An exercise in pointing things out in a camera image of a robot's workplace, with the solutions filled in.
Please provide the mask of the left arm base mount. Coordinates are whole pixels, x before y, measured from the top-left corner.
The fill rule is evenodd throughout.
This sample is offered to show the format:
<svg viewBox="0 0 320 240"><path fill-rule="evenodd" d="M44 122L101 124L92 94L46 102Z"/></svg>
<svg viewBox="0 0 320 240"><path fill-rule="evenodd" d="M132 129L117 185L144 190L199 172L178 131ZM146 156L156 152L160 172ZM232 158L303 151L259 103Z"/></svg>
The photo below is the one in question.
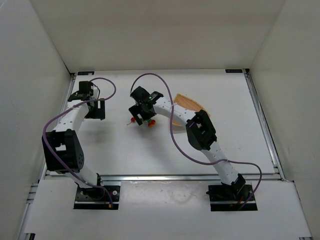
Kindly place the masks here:
<svg viewBox="0 0 320 240"><path fill-rule="evenodd" d="M75 210L118 210L121 186L105 185L109 194L100 188L76 189L73 208Z"/></svg>

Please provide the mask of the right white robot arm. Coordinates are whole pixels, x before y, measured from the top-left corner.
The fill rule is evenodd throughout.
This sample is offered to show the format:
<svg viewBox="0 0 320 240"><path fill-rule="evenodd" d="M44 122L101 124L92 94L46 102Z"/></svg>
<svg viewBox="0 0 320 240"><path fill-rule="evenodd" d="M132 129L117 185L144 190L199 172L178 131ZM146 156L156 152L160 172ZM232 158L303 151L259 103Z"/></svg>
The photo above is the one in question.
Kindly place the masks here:
<svg viewBox="0 0 320 240"><path fill-rule="evenodd" d="M205 165L212 165L218 173L227 195L237 197L246 185L243 176L234 169L222 152L216 130L205 110L192 111L173 104L160 92L149 93L142 87L130 93L135 105L129 108L138 125L151 120L155 115L167 117L179 123L186 130L188 143L208 159Z"/></svg>

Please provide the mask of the single fake red cherry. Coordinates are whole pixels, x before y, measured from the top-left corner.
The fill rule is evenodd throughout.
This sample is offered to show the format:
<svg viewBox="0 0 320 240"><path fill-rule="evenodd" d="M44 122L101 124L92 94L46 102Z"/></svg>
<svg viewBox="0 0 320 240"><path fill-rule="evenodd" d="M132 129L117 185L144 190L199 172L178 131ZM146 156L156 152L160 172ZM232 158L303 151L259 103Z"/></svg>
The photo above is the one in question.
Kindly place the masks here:
<svg viewBox="0 0 320 240"><path fill-rule="evenodd" d="M132 123L135 123L135 122L136 122L135 118L132 117L132 118L130 119L130 122L127 124L127 126L130 125L130 124L132 124Z"/></svg>

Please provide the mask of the fake cherry sprig with leaves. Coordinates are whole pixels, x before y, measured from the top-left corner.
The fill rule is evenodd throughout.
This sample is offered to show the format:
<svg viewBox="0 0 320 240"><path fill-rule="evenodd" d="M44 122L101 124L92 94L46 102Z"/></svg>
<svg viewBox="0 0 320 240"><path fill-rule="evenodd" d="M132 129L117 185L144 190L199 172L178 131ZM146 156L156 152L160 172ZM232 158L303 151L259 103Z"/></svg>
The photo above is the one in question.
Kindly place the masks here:
<svg viewBox="0 0 320 240"><path fill-rule="evenodd" d="M149 128L152 128L156 125L156 121L154 119L144 120L143 123Z"/></svg>

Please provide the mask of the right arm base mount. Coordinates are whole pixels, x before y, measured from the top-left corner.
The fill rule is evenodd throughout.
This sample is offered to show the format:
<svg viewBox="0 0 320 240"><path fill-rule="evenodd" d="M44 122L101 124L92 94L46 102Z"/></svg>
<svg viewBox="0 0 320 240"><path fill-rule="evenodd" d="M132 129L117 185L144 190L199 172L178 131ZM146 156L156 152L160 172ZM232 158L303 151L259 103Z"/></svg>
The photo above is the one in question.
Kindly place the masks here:
<svg viewBox="0 0 320 240"><path fill-rule="evenodd" d="M244 202L253 192L251 184L246 184L239 194L228 191L222 184L209 185L206 194L209 196L211 212L237 212L237 211L257 211L257 203L253 195L248 202Z"/></svg>

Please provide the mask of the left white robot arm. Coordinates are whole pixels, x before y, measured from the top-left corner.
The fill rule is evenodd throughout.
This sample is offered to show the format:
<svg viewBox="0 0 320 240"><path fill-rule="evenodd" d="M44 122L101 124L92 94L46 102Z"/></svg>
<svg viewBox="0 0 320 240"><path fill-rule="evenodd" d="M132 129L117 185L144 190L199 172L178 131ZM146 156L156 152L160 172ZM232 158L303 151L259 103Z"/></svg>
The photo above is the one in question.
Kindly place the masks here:
<svg viewBox="0 0 320 240"><path fill-rule="evenodd" d="M105 103L98 93L73 93L66 110L49 120L43 128L42 145L49 171L71 178L85 193L106 191L101 177L85 164L85 154L78 139L78 131L85 119L105 118Z"/></svg>

